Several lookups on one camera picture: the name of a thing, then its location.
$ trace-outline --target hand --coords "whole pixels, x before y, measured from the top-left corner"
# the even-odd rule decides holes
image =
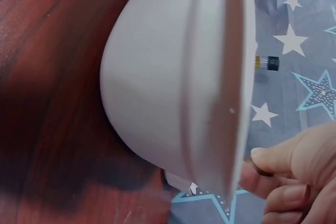
[[[255,148],[239,185],[266,199],[262,223],[336,223],[336,123],[316,126],[272,148]]]

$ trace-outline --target wooden surface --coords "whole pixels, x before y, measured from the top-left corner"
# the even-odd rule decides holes
[[[0,223],[166,223],[174,192],[100,101],[102,52],[126,2],[0,0]]]

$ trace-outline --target white star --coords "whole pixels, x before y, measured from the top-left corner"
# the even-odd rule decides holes
[[[253,117],[252,121],[263,120],[268,126],[272,127],[271,126],[271,118],[274,118],[278,114],[274,114],[272,112],[269,112],[267,103],[264,103],[264,105],[261,106],[260,108],[255,107],[253,105],[251,105],[251,106],[254,109],[254,111],[256,112],[256,115]]]
[[[292,10],[295,10],[295,7],[298,6],[298,7],[302,7],[298,0],[286,0],[284,2],[284,4],[287,4],[287,5],[290,5],[290,7],[292,8]]]
[[[190,191],[193,193],[193,194],[196,194],[197,191],[196,189],[198,188],[198,186],[195,184],[195,183],[191,183],[190,185]]]
[[[283,55],[291,51],[295,51],[301,54],[302,56],[305,56],[300,44],[304,42],[306,39],[308,39],[308,37],[296,36],[290,24],[288,24],[286,35],[274,35],[273,37],[280,40],[284,44],[284,48],[282,50]]]

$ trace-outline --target star print fabric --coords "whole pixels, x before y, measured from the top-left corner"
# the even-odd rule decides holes
[[[336,0],[256,0],[256,31],[257,55],[278,56],[280,68],[256,70],[246,155],[336,121]],[[265,202],[240,188],[228,209],[221,202],[199,188],[195,196],[180,193],[169,224],[262,219]]]

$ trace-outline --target small bottle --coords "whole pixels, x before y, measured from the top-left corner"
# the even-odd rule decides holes
[[[270,71],[279,70],[279,57],[274,56],[256,56],[255,68],[266,69]]]

